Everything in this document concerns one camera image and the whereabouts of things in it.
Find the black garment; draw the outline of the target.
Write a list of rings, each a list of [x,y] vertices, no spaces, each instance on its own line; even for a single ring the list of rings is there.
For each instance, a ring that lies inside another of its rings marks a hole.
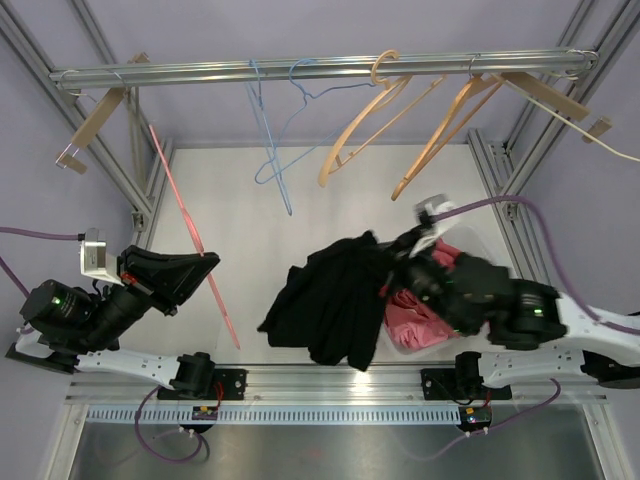
[[[290,267],[257,331],[271,347],[305,349],[316,364],[345,361],[364,372],[375,355],[390,269],[372,231],[340,239]]]

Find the pink wire hanger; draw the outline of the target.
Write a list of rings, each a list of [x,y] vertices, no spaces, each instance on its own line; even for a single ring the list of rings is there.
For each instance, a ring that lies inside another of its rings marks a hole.
[[[149,132],[151,135],[151,138],[153,140],[154,146],[156,148],[156,151],[160,157],[161,163],[163,165],[167,180],[169,182],[169,185],[171,187],[171,190],[173,191],[174,197],[176,199],[179,211],[182,215],[182,218],[184,220],[184,223],[186,225],[187,231],[189,233],[189,236],[191,238],[191,241],[193,243],[193,246],[196,250],[196,253],[199,254],[201,257],[204,256],[205,253],[205,248],[204,248],[204,244],[202,242],[201,236],[199,234],[199,231],[188,211],[188,209],[186,208],[186,205],[183,201],[182,195],[180,193],[180,190],[178,188],[178,185],[176,184],[176,181],[173,177],[172,171],[171,171],[171,167],[169,166],[169,161],[166,157],[165,154],[165,150],[164,148],[160,145],[160,141],[158,138],[158,134],[156,133],[155,128],[149,124],[148,125],[149,128]],[[229,332],[229,335],[232,339],[232,342],[235,346],[235,348],[237,350],[241,349],[241,345],[240,345],[240,341],[239,341],[239,337],[236,333],[236,330],[234,328],[234,325],[232,323],[231,317],[229,315],[228,309],[225,305],[225,302],[222,298],[222,295],[219,291],[218,285],[216,283],[216,280],[213,276],[212,273],[209,273],[207,275],[207,281],[210,287],[210,290],[212,292],[212,295],[214,296],[214,299],[216,301],[216,304],[218,306],[218,309],[221,313],[222,319],[224,320],[224,323],[226,325],[226,328]]]

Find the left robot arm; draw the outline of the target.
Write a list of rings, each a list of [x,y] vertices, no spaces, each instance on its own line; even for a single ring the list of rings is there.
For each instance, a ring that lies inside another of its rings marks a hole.
[[[209,354],[142,354],[122,349],[119,339],[151,309],[175,315],[219,262],[214,252],[159,254],[131,245],[117,256],[116,278],[100,293],[46,280],[27,296],[24,327],[6,356],[64,374],[120,373],[184,399],[206,398],[216,388]]]

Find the light wooden hanger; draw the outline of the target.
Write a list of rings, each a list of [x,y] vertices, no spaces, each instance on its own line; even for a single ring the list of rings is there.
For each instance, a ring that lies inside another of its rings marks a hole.
[[[389,76],[380,76],[378,74],[379,67],[382,63],[387,60],[398,61],[399,59],[400,54],[397,50],[394,49],[383,51],[376,58],[370,69],[370,80],[375,86],[381,86],[382,91],[354,117],[354,119],[342,130],[341,134],[335,140],[318,174],[317,182],[320,187],[326,187],[329,181],[329,177],[332,174],[342,169],[350,160],[354,159],[362,150],[364,150],[371,143],[377,140],[391,126],[398,122],[409,111],[414,109],[421,101],[423,101],[432,91],[434,91],[447,79],[447,74],[444,74],[433,80],[423,92],[415,97],[409,104],[407,104],[402,110],[400,110],[378,131],[372,134],[355,150],[349,152],[344,158],[342,158],[340,155],[342,149],[346,146],[347,141],[352,137],[352,135],[360,127],[360,125],[372,115],[382,111],[384,108],[389,106],[406,89],[406,87],[413,79],[414,74],[398,74],[395,80],[392,80]]]

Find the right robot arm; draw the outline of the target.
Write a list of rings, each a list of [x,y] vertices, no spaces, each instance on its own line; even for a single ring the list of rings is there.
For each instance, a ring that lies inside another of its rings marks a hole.
[[[464,337],[487,333],[501,352],[456,355],[445,392],[464,399],[517,381],[586,376],[608,389],[639,386],[637,315],[582,306],[574,297],[466,252],[452,266],[435,258],[437,241],[419,227],[382,246],[391,262],[386,295],[403,290]]]

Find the light pink t shirt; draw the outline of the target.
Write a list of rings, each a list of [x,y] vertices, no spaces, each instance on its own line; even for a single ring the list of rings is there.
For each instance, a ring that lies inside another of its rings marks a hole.
[[[423,350],[458,337],[446,322],[422,304],[389,302],[383,325],[391,341],[409,351]]]

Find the dark pink t shirt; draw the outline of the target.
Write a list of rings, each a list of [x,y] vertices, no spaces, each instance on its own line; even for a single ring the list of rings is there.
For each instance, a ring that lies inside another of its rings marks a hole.
[[[440,264],[440,295],[431,300],[418,300],[409,290],[399,290],[386,298],[386,306],[389,302],[401,305],[422,304],[444,321],[445,315],[454,306],[455,293],[451,275],[456,269],[456,261],[462,254],[461,250],[441,239],[437,240],[433,257]]]

